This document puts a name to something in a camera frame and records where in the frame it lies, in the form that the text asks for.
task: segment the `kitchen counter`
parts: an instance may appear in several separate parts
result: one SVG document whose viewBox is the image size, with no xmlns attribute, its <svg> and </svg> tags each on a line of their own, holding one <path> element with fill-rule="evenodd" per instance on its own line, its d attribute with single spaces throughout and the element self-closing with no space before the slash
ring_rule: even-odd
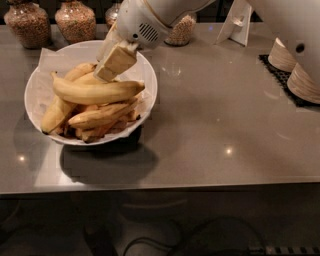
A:
<svg viewBox="0 0 320 256">
<path fill-rule="evenodd" d="M 85 148 L 33 127 L 24 91 L 41 50 L 23 49 L 0 26 L 0 193 L 319 182 L 319 111 L 297 108 L 258 59 L 274 36 L 253 23 L 247 47 L 214 45 L 221 26 L 197 24 L 189 45 L 143 52 L 159 93 L 138 145 L 133 137 Z M 49 48 L 67 46 L 52 30 Z"/>
</svg>

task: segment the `black mat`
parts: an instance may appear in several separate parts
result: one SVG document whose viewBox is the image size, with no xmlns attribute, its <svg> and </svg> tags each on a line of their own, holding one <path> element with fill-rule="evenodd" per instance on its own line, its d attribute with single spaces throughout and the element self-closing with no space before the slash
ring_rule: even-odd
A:
<svg viewBox="0 0 320 256">
<path fill-rule="evenodd" d="M 271 73 L 273 77 L 276 78 L 280 87 L 284 90 L 286 95 L 290 98 L 290 100 L 297 106 L 297 107 L 319 107 L 320 104 L 315 104 L 293 94 L 287 85 L 287 81 L 291 75 L 290 72 L 285 72 L 280 69 L 275 68 L 270 64 L 268 61 L 269 55 L 259 55 L 259 60 L 264 64 L 266 69 Z"/>
</svg>

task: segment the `robotic arm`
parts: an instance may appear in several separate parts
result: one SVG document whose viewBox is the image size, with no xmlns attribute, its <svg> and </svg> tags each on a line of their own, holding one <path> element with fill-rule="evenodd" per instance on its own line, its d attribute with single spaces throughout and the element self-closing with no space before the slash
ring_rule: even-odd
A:
<svg viewBox="0 0 320 256">
<path fill-rule="evenodd" d="M 119 35 L 142 48 L 157 47 L 180 19 L 215 0 L 125 0 L 117 18 Z"/>
<path fill-rule="evenodd" d="M 215 0 L 124 0 L 117 18 L 119 35 L 142 48 L 157 47 L 187 13 Z M 319 0 L 247 0 L 275 36 L 320 86 Z"/>
</svg>

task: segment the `glass jar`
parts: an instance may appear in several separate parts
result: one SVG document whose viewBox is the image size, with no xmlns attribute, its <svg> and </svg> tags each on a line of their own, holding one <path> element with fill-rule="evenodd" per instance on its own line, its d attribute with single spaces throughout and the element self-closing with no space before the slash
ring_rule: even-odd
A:
<svg viewBox="0 0 320 256">
<path fill-rule="evenodd" d="M 31 0 L 7 0 L 9 11 L 4 21 L 26 49 L 40 49 L 51 44 L 51 27 L 46 11 Z"/>
<path fill-rule="evenodd" d="M 184 16 L 179 23 L 177 23 L 168 37 L 165 39 L 165 43 L 172 46 L 184 46 L 190 42 L 193 35 L 194 27 L 197 23 L 197 14 L 190 13 Z"/>
<path fill-rule="evenodd" d="M 113 5 L 106 11 L 104 15 L 108 30 L 110 30 L 113 23 L 117 20 L 118 12 L 121 6 L 121 1 L 113 0 L 112 3 Z"/>
<path fill-rule="evenodd" d="M 69 44 L 94 40 L 96 17 L 91 8 L 77 0 L 60 0 L 55 14 L 58 28 Z"/>
</svg>

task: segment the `dark floor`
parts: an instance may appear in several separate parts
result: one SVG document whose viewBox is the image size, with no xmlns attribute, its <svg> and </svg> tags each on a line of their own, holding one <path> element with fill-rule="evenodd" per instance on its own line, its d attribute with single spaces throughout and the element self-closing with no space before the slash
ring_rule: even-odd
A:
<svg viewBox="0 0 320 256">
<path fill-rule="evenodd" d="M 177 249 L 181 254 L 171 255 L 320 246 L 319 199 L 318 184 L 24 195 L 16 219 L 20 228 L 0 246 L 0 255 L 89 256 L 82 236 L 88 223 L 108 227 L 119 256 L 139 237 L 167 245 L 187 241 Z M 144 242 L 126 256 L 167 255 L 166 247 Z"/>
</svg>

